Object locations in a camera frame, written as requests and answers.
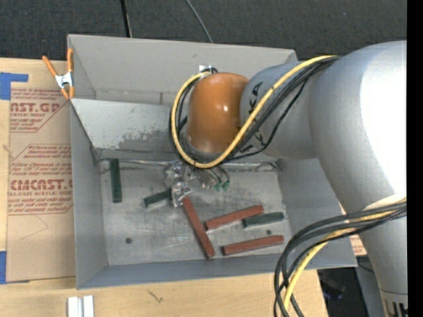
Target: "yellow cable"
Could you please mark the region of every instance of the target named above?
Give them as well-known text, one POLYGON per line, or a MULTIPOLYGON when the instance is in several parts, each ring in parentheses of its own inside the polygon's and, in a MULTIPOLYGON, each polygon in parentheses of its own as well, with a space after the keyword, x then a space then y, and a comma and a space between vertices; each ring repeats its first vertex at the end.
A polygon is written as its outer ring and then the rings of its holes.
MULTIPOLYGON (((386 213, 378 213, 378 214, 372 214, 372 215, 368 215, 365 217, 361 217, 358 219, 351 219, 351 222, 359 222, 359 221, 368 221, 368 220, 372 220, 372 219, 378 219, 380 217, 384 217, 387 216, 391 213, 393 213, 394 211, 388 211, 386 213)), ((336 237, 339 236, 345 232, 350 232, 350 231, 354 231, 354 228, 348 228, 348 229, 342 229, 342 230, 338 230, 338 231, 334 231, 328 235, 326 235, 322 240, 325 240, 327 238, 332 238, 332 237, 336 237)), ((291 300, 291 296, 293 293, 293 288, 295 287, 295 284, 298 282, 299 276, 302 274, 303 270, 305 269, 305 267, 307 266, 307 264, 313 259, 313 257, 323 248, 326 246, 326 244, 328 244, 328 242, 319 244, 317 246, 315 246, 314 248, 312 248, 307 255, 302 259, 302 261, 300 262, 300 264, 298 265, 297 269, 295 269, 295 271, 293 272, 291 279, 289 280, 289 285, 286 288, 286 292, 285 292, 285 296, 284 296, 284 307, 285 309, 288 309, 288 304, 289 301, 291 300)))
POLYGON ((287 81, 292 75, 296 74, 298 71, 302 70, 303 68, 313 64, 314 62, 318 62, 320 60, 326 59, 328 57, 334 57, 335 55, 323 55, 323 56, 319 56, 319 57, 314 57, 313 59, 304 61, 303 63, 300 63, 298 66, 295 66, 293 69, 291 69, 290 71, 288 71, 283 77, 281 77, 273 86, 272 88, 270 88, 266 94, 261 98, 260 102, 257 104, 257 107, 252 111, 251 115, 248 117, 248 119, 246 120, 246 122, 244 123, 244 125, 242 126, 241 130, 238 132, 237 136, 234 138, 234 140, 232 141, 232 143, 228 146, 228 148, 219 156, 217 157, 215 160, 208 162, 208 163, 199 163, 196 162, 195 160, 193 160, 192 158, 190 158, 182 149, 180 143, 179 143, 179 138, 176 132, 176 119, 175 119, 175 115, 176 115, 176 107, 178 105, 179 99, 182 96, 182 93, 184 92, 185 88, 192 82, 195 81, 196 79, 199 79, 201 76, 203 75, 207 75, 209 74, 207 73, 199 73, 197 75, 194 75, 193 77, 191 77, 183 86, 182 88, 179 90, 178 94, 176 95, 176 98, 174 100, 174 104, 172 107, 172 113, 171 113, 171 127, 172 127, 172 139, 175 143, 176 148, 178 149, 178 152, 180 153, 180 155, 182 156, 182 158, 189 164, 197 167, 197 168, 213 168, 214 166, 218 165, 220 162, 222 162, 230 153, 231 151, 237 146, 237 144, 241 141, 241 139, 243 138, 243 135, 245 134, 245 132, 247 131, 247 129, 249 128, 250 124, 254 121, 255 117, 257 116, 257 114, 259 113, 259 111, 261 111, 261 109, 263 108, 264 104, 266 103, 266 101, 271 97, 271 95, 273 94, 273 92, 280 86, 282 85, 285 81, 287 81))

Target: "gray floor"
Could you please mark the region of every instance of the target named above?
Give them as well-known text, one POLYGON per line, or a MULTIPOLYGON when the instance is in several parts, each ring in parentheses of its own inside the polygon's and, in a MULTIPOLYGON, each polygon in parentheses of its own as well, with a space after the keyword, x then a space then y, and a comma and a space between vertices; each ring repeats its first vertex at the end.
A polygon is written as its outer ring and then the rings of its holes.
MULTIPOLYGON (((342 55, 407 37, 407 0, 190 0, 213 41, 342 55)), ((184 0, 126 0, 135 38, 207 42, 184 0)), ((67 34, 125 36, 119 0, 0 0, 0 56, 64 59, 67 34)), ((332 317, 366 316, 353 269, 322 272, 341 287, 332 317)))

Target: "cable bundle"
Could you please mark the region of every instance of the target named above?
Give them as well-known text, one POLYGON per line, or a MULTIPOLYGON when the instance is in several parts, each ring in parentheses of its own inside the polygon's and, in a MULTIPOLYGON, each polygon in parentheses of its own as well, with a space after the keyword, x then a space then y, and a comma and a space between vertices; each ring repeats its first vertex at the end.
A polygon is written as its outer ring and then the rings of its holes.
POLYGON ((301 309, 299 308, 294 296, 292 295, 293 288, 295 287, 301 272, 305 269, 307 264, 324 246, 327 245, 328 242, 354 234, 359 234, 382 225, 383 223, 404 216, 406 216, 406 202, 401 202, 379 209, 360 211, 354 214, 340 215, 325 219, 313 223, 312 225, 305 227, 297 234, 295 234, 295 236, 291 238, 285 247, 285 250, 280 256, 275 269, 274 290, 276 298, 273 307, 274 316, 277 316, 277 310, 279 306, 279 309, 282 312, 282 316, 289 317, 287 312, 289 302, 292 303, 292 306, 294 307, 298 316, 303 316, 301 309), (294 260, 288 269, 289 253, 300 244, 322 235, 326 236, 320 239, 317 243, 314 243, 302 251, 302 253, 294 260), (281 293, 284 289, 286 291, 284 299, 282 300, 281 293))
POLYGON ((240 131, 238 132, 237 136, 234 140, 229 144, 228 148, 215 160, 204 162, 204 160, 198 160, 193 156, 190 156, 181 146, 179 141, 179 133, 181 127, 186 122, 185 119, 181 120, 181 113, 182 113, 182 106, 183 102, 190 92, 191 88, 195 85, 195 83, 205 77, 206 75, 212 74, 213 71, 202 71, 198 74, 193 75, 190 77, 180 88, 178 91, 176 98, 174 100, 174 104, 171 111, 171 116, 169 119, 169 135, 171 144, 174 147, 174 151, 188 164, 195 166, 196 168, 201 169, 209 169, 213 168, 219 164, 224 164, 227 162, 231 162, 238 159, 243 159, 245 157, 253 156, 255 154, 260 153, 265 148, 267 148, 270 142, 273 139, 274 134, 282 120, 285 118, 286 114, 289 112, 289 109, 292 107, 293 103, 298 99, 299 95, 303 91, 307 80, 314 75, 315 73, 321 71, 324 68, 327 68, 331 65, 335 60, 338 58, 333 55, 324 55, 320 57, 315 57, 313 59, 304 61, 299 65, 295 66, 293 69, 288 71, 284 76, 282 76, 259 100, 257 106, 252 111, 251 115, 248 117, 240 131), (260 118, 257 119, 258 113, 264 108, 268 99, 275 93, 275 91, 284 85, 282 91, 279 95, 275 98, 275 100, 267 107, 267 109, 261 114, 260 118), (235 156, 241 149, 248 143, 248 141, 253 137, 260 126, 266 121, 266 119, 270 116, 270 114, 276 109, 277 106, 289 95, 292 91, 294 91, 298 86, 301 85, 301 88, 293 98, 293 100, 288 104, 287 108, 285 109, 284 113, 280 116, 275 128, 272 130, 272 134, 268 139, 268 142, 261 148, 259 151, 255 151, 253 153, 248 153, 241 156, 235 156), (256 121, 254 126, 250 129, 251 124, 253 121, 256 121))

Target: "red wooden block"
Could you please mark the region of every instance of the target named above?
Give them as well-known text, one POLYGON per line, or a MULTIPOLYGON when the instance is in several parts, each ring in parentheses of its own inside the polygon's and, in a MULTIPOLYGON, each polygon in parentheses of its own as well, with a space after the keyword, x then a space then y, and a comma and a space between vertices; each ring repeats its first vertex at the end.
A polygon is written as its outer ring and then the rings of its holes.
POLYGON ((240 221, 246 219, 247 217, 259 215, 264 212, 262 205, 253 205, 252 207, 235 211, 228 215, 216 217, 215 219, 210 219, 206 221, 205 226, 207 230, 220 227, 222 225, 227 225, 229 223, 240 221))
POLYGON ((198 218, 197 212, 194 206, 192 205, 190 198, 186 196, 182 200, 182 202, 183 202, 182 208, 184 208, 184 213, 186 215, 186 218, 190 222, 192 230, 194 230, 194 234, 197 238, 198 243, 201 246, 201 249, 203 250, 204 255, 207 258, 212 258, 215 255, 212 242, 210 242, 210 239, 207 236, 206 231, 204 230, 203 224, 198 218))
POLYGON ((269 246, 276 246, 284 242, 282 235, 267 236, 263 238, 257 238, 256 240, 246 240, 240 243, 228 244, 222 247, 223 255, 239 254, 241 252, 247 252, 251 250, 257 250, 267 248, 269 246))

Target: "black cable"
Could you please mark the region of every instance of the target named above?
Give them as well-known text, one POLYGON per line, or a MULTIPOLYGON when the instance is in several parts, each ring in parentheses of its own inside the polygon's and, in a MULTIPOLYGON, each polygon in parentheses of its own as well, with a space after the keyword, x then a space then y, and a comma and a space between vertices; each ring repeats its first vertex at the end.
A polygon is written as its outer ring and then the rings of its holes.
POLYGON ((196 16, 198 22, 200 23, 201 27, 203 28, 204 33, 206 33, 206 36, 208 38, 208 40, 213 43, 213 39, 210 36, 209 32, 207 31, 206 26, 204 26, 203 20, 200 18, 200 16, 198 15, 196 9, 194 8, 194 6, 191 4, 190 0, 185 0, 185 2, 187 3, 187 5, 191 8, 191 11, 194 13, 194 15, 196 16))
MULTIPOLYGON (((394 213, 391 213, 391 214, 389 214, 386 217, 383 217, 381 219, 378 219, 378 220, 376 220, 376 222, 370 223, 370 224, 368 224, 368 225, 366 225, 366 226, 364 226, 362 228, 356 229, 355 231, 345 232, 344 234, 341 234, 339 236, 335 236, 335 237, 332 237, 332 238, 325 238, 325 239, 323 239, 323 240, 321 240, 321 241, 319 241, 317 243, 314 243, 312 246, 308 247, 307 249, 305 249, 296 258, 296 260, 293 262, 293 264, 290 267, 289 271, 287 271, 287 273, 283 274, 284 280, 282 281, 281 285, 279 286, 277 284, 275 286, 276 298, 275 298, 275 301, 274 301, 274 315, 277 316, 277 314, 276 314, 276 307, 277 307, 277 304, 279 304, 280 309, 282 311, 282 314, 284 316, 288 316, 289 317, 286 309, 284 308, 282 299, 280 297, 280 293, 282 292, 283 288, 289 284, 289 278, 290 278, 290 276, 295 271, 297 265, 300 263, 300 261, 302 260, 302 258, 306 255, 306 253, 308 253, 308 251, 310 251, 312 248, 314 248, 314 247, 316 247, 316 246, 318 246, 318 245, 320 245, 322 243, 326 243, 326 242, 330 242, 331 240, 338 240, 340 238, 344 238, 344 237, 347 237, 347 236, 352 236, 352 235, 355 235, 355 234, 359 234, 361 232, 364 232, 364 231, 367 231, 367 230, 372 229, 374 227, 377 227, 378 225, 381 225, 383 223, 386 223, 387 221, 390 221, 390 220, 393 220, 393 219, 397 219, 397 218, 400 218, 400 217, 404 217, 405 215, 406 215, 406 207, 403 208, 403 209, 397 210, 394 213)), ((276 268, 276 270, 275 270, 275 277, 279 278, 279 274, 280 274, 280 269, 276 268)), ((298 311, 297 311, 297 309, 295 309, 295 310, 296 310, 296 312, 299 315, 302 316, 302 313, 301 313, 299 307, 298 307, 298 311)))
MULTIPOLYGON (((372 210, 368 210, 368 211, 359 211, 357 213, 346 214, 346 215, 339 215, 339 216, 336 216, 336 217, 331 217, 329 219, 325 219, 325 220, 313 223, 312 225, 309 225, 309 226, 305 227, 304 229, 301 229, 301 231, 299 231, 297 234, 295 234, 294 237, 291 238, 291 240, 288 242, 288 245, 285 247, 284 253, 281 255, 280 259, 278 260, 278 263, 276 265, 276 270, 275 270, 275 277, 274 277, 275 290, 276 290, 276 287, 279 285, 278 284, 279 283, 279 273, 282 272, 282 275, 284 277, 286 276, 286 264, 288 262, 288 254, 299 244, 297 241, 304 234, 308 233, 309 231, 312 231, 313 229, 319 228, 323 225, 332 224, 332 223, 343 221, 343 220, 346 220, 346 219, 357 219, 357 218, 364 217, 364 216, 367 216, 367 215, 384 213, 386 211, 404 209, 405 207, 406 207, 406 203, 398 203, 398 204, 389 205, 389 206, 386 206, 386 207, 383 207, 383 208, 377 208, 377 209, 372 209, 372 210)), ((320 235, 321 234, 318 231, 315 231, 315 233, 313 235, 311 235, 310 238, 314 238, 314 237, 317 237, 317 236, 320 236, 320 235)), ((294 296, 292 296, 291 302, 292 302, 292 305, 294 306, 294 308, 296 309, 297 304, 295 302, 294 296)))
POLYGON ((120 0, 120 8, 122 10, 122 16, 124 17, 125 33, 127 38, 132 38, 132 31, 130 26, 130 18, 126 10, 125 0, 120 0))
POLYGON ((300 72, 296 73, 290 81, 283 87, 279 95, 276 97, 274 101, 267 107, 267 109, 264 111, 264 113, 259 117, 256 118, 255 125, 249 130, 249 132, 245 135, 243 142, 238 145, 233 152, 228 156, 228 159, 232 159, 250 140, 251 138, 256 135, 256 133, 259 131, 262 124, 268 119, 268 117, 272 114, 272 112, 280 105, 280 103, 292 92, 295 90, 301 83, 307 81, 312 75, 318 73, 319 71, 326 69, 329 65, 332 65, 336 60, 338 60, 339 57, 329 57, 326 59, 323 59, 321 61, 318 61, 310 66, 305 67, 300 72))
POLYGON ((274 126, 269 139, 267 140, 267 142, 264 144, 264 146, 258 150, 258 151, 254 151, 252 153, 247 153, 247 154, 243 154, 241 156, 237 156, 237 157, 231 157, 231 158, 227 158, 223 161, 223 163, 228 163, 228 162, 233 162, 235 160, 239 160, 239 159, 243 159, 246 157, 251 157, 254 155, 257 155, 258 153, 261 153, 263 150, 265 150, 267 147, 269 147, 269 145, 271 144, 271 142, 273 141, 273 138, 276 134, 276 131, 279 128, 279 125, 281 124, 281 122, 284 120, 284 118, 286 117, 286 115, 288 114, 289 110, 291 109, 291 107, 293 106, 293 104, 295 103, 295 101, 299 98, 299 95, 303 92, 304 86, 307 83, 307 80, 304 81, 303 85, 301 86, 299 92, 294 96, 294 98, 292 99, 292 101, 288 104, 288 106, 286 107, 285 111, 282 113, 282 115, 279 117, 278 121, 276 122, 276 125, 274 126))
MULTIPOLYGON (((254 125, 254 127, 249 131, 249 134, 247 134, 247 137, 243 139, 243 144, 241 144, 241 146, 239 145, 237 148, 234 149, 234 151, 229 155, 229 157, 227 157, 225 160, 223 160, 220 164, 225 164, 228 162, 233 162, 235 160, 239 160, 239 159, 243 159, 245 157, 250 157, 253 155, 256 155, 258 153, 261 153, 263 150, 265 150, 269 144, 271 144, 274 135, 276 134, 276 131, 279 127, 279 125, 281 124, 282 120, 286 117, 286 115, 288 114, 289 110, 291 109, 291 107, 293 106, 293 104, 295 103, 295 101, 298 99, 298 97, 300 96, 300 94, 302 93, 305 84, 307 83, 308 79, 314 75, 315 73, 325 69, 326 67, 328 67, 329 65, 331 65, 335 60, 337 60, 337 57, 330 57, 327 59, 324 59, 322 61, 316 62, 315 64, 305 67, 303 70, 301 70, 300 72, 298 72, 296 75, 294 75, 294 77, 290 80, 290 82, 284 87, 284 89, 282 90, 282 92, 278 95, 277 99, 275 101, 273 101, 269 108, 266 109, 265 113, 260 117, 260 119, 256 122, 256 124, 254 125), (284 113, 280 116, 280 118, 278 119, 277 124, 275 125, 275 127, 272 130, 272 133, 269 137, 269 140, 267 141, 266 144, 264 144, 264 146, 259 150, 259 151, 255 151, 252 153, 247 153, 238 157, 233 157, 239 150, 242 149, 242 147, 245 145, 246 142, 249 141, 249 139, 251 139, 251 137, 259 130, 260 126, 263 124, 263 122, 268 118, 268 116, 274 111, 274 109, 279 105, 279 103, 291 92, 293 91, 295 88, 297 88, 301 83, 303 83, 303 85, 301 86, 299 92, 294 96, 293 100, 291 100, 291 102, 288 104, 287 108, 285 109, 284 113)), ((177 109, 176 111, 178 112, 178 118, 180 118, 180 113, 182 109, 182 105, 183 105, 183 101, 186 97, 186 94, 188 93, 190 87, 187 87, 187 89, 184 91, 183 95, 180 98, 180 102, 177 105, 177 109)))

